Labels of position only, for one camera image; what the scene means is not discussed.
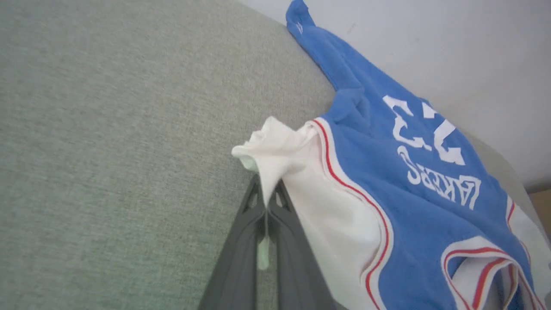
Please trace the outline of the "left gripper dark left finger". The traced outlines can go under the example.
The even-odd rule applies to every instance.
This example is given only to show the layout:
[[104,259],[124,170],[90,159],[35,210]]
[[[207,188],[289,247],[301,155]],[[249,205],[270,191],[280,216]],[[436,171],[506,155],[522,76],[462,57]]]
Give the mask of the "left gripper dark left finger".
[[257,310],[257,252],[266,235],[260,177],[246,190],[197,310]]

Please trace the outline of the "blue white jersey shirt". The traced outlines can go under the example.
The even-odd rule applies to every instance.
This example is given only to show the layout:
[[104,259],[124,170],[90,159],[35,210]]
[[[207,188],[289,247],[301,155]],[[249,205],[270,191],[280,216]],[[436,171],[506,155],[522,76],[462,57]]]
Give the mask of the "blue white jersey shirt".
[[293,130],[269,117],[232,150],[283,181],[333,298],[348,310],[551,310],[551,249],[449,120],[292,0],[287,28],[336,93]]

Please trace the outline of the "grey fabric sofa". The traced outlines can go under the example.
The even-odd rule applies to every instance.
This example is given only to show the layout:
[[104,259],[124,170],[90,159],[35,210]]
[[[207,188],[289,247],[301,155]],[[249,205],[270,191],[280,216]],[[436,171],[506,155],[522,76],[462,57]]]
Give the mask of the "grey fabric sofa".
[[[197,310],[259,176],[233,148],[336,93],[287,28],[291,1],[275,21],[242,0],[0,0],[0,310]],[[521,146],[498,100],[531,108],[528,84],[551,87],[512,61],[504,4],[304,2],[461,131],[540,229],[511,166],[466,132],[473,117],[504,136],[501,121]],[[278,310],[269,198],[257,310]]]

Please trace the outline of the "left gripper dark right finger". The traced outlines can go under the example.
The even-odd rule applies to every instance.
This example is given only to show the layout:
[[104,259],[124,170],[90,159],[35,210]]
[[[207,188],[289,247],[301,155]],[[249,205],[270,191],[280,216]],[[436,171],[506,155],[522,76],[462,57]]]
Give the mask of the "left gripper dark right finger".
[[338,310],[282,180],[268,200],[277,248],[278,310]]

